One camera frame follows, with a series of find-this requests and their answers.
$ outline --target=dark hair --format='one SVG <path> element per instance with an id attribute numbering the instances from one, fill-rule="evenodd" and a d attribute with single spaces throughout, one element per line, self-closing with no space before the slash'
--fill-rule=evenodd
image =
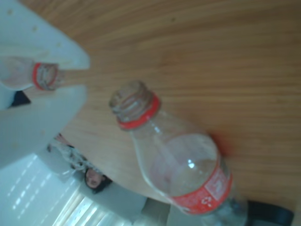
<path id="1" fill-rule="evenodd" d="M 88 170 L 89 170 L 89 168 L 87 168 L 86 172 L 85 172 L 85 183 L 86 183 L 87 187 L 89 187 L 89 185 L 87 184 L 87 180 L 86 180 Z M 106 175 L 103 175 L 103 177 L 104 177 L 104 180 L 101 181 L 99 186 L 97 186 L 96 188 L 89 187 L 92 189 L 93 194 L 101 192 L 105 187 L 107 187 L 110 183 L 112 183 L 112 180 L 110 178 L 108 178 Z"/>

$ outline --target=red bottle ring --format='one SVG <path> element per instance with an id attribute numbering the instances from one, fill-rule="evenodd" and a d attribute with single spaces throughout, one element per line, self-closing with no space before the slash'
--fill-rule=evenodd
<path id="1" fill-rule="evenodd" d="M 117 122 L 122 129 L 135 129 L 152 118 L 157 113 L 159 108 L 160 100 L 156 95 L 154 95 L 150 109 L 147 110 L 139 119 L 127 122 L 122 122 L 117 119 Z"/>

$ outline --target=wooden table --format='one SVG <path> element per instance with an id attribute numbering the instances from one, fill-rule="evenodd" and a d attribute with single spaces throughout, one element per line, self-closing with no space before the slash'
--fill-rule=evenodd
<path id="1" fill-rule="evenodd" d="M 301 3 L 298 0 L 24 0 L 76 40 L 91 69 L 69 72 L 88 101 L 63 131 L 115 182 L 145 184 L 108 101 L 144 81 L 170 113 L 221 136 L 248 198 L 301 201 Z"/>

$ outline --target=white logo on label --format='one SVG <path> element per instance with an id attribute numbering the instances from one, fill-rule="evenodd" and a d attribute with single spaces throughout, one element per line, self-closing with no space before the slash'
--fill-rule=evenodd
<path id="1" fill-rule="evenodd" d="M 210 202 L 211 202 L 211 197 L 210 196 L 207 196 L 204 199 L 202 199 L 202 204 L 203 205 L 207 205 L 208 207 L 212 207 Z"/>

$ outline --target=bottle mouth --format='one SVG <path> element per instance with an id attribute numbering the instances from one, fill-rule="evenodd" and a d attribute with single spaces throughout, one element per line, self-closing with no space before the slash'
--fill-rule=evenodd
<path id="1" fill-rule="evenodd" d="M 123 129 L 133 129 L 158 111 L 159 100 L 141 81 L 132 81 L 115 91 L 109 106 Z"/>

